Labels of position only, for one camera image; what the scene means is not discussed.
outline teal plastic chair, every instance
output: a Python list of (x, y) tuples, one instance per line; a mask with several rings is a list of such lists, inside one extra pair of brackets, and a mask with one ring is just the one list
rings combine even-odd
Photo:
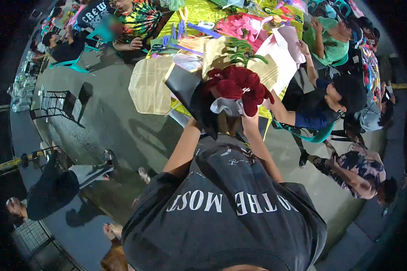
[(347, 63), (348, 61), (348, 53), (342, 57), (338, 62), (331, 64), (331, 66), (333, 67), (337, 67), (337, 66), (341, 66), (344, 65), (345, 63)]
[(117, 40), (119, 38), (118, 35), (110, 30), (110, 25), (113, 23), (122, 24), (121, 20), (115, 15), (105, 16), (104, 18), (101, 19), (101, 21), (92, 31), (92, 33), (87, 35), (86, 38), (89, 40), (94, 40), (102, 43), (108, 43)]
[(308, 2), (308, 9), (312, 6), (312, 4), (314, 3), (315, 6), (313, 7), (311, 13), (314, 13), (316, 8), (318, 8), (318, 5), (322, 2), (324, 2), (325, 0), (309, 0)]
[[(89, 46), (89, 45), (85, 45), (85, 50), (84, 51), (99, 51), (98, 48)], [(79, 61), (81, 55), (83, 54), (83, 52), (78, 56), (77, 59), (75, 60), (70, 60), (70, 61), (65, 61), (65, 62), (53, 62), (50, 64), (49, 68), (55, 68), (55, 67), (60, 67), (63, 66), (65, 68), (71, 68), (76, 72), (81, 72), (81, 73), (89, 73), (88, 70), (86, 70), (85, 68), (81, 68), (80, 66), (77, 65), (77, 62)]]
[(326, 128), (322, 128), (318, 130), (318, 133), (315, 136), (307, 137), (303, 136), (301, 134), (296, 133), (293, 131), (293, 126), (286, 125), (286, 124), (281, 124), (278, 122), (276, 119), (273, 119), (273, 121), (276, 123), (276, 129), (284, 129), (287, 130), (288, 132), (292, 133), (298, 138), (303, 139), (304, 141), (310, 142), (310, 143), (322, 143), (326, 138), (330, 136), (331, 131), (333, 131), (333, 126), (335, 123), (333, 122), (331, 125), (327, 125)]
[(49, 26), (44, 26), (44, 28), (42, 29), (42, 32), (41, 32), (41, 37), (43, 37), (44, 33), (47, 33), (49, 29), (50, 29)]
[(345, 13), (345, 18), (348, 17), (351, 13), (351, 7), (348, 5), (344, 0), (336, 0), (335, 3), (333, 3), (335, 6), (338, 6), (339, 11), (342, 12), (342, 8), (347, 8), (347, 12)]

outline red flower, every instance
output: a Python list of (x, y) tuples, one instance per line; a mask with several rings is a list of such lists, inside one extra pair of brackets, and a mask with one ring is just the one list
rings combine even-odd
[(257, 106), (261, 105), (264, 99), (269, 98), (274, 104), (271, 92), (261, 84), (258, 74), (247, 68), (230, 65), (223, 70), (211, 70), (208, 76), (210, 79), (206, 82), (205, 90), (210, 91), (212, 87), (216, 87), (220, 97), (242, 99), (247, 116), (255, 116)]

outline black hair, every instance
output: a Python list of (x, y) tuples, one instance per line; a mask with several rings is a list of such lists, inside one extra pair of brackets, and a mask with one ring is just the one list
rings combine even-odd
[(386, 100), (386, 110), (381, 113), (379, 125), (381, 127), (389, 127), (392, 124), (393, 113), (395, 110), (395, 105), (391, 100)]
[(352, 75), (340, 75), (333, 80), (336, 91), (342, 96), (339, 104), (347, 108), (347, 113), (355, 113), (366, 105), (366, 90)]
[(374, 31), (372, 33), (374, 34), (374, 37), (377, 38), (377, 40), (380, 39), (380, 31), (377, 28), (374, 28)]
[(48, 32), (47, 34), (45, 34), (44, 35), (44, 37), (43, 37), (43, 39), (42, 39), (42, 43), (43, 43), (43, 45), (45, 45), (45, 46), (50, 46), (51, 45), (51, 43), (50, 43), (50, 39), (51, 39), (51, 37), (54, 35), (54, 33), (53, 32)]
[(53, 9), (53, 13), (51, 14), (51, 18), (57, 17), (62, 12), (62, 9), (59, 7), (55, 7)]
[(389, 206), (396, 198), (396, 193), (398, 192), (398, 184), (394, 177), (386, 179), (380, 183), (385, 192), (385, 206)]
[(374, 25), (372, 24), (371, 20), (365, 16), (358, 18), (356, 21), (361, 28), (369, 29), (371, 32), (374, 30)]

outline plastic bag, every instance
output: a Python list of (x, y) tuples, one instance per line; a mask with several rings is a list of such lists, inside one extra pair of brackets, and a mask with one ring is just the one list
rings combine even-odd
[(171, 11), (178, 11), (179, 8), (185, 6), (184, 0), (160, 0), (162, 7), (168, 7)]

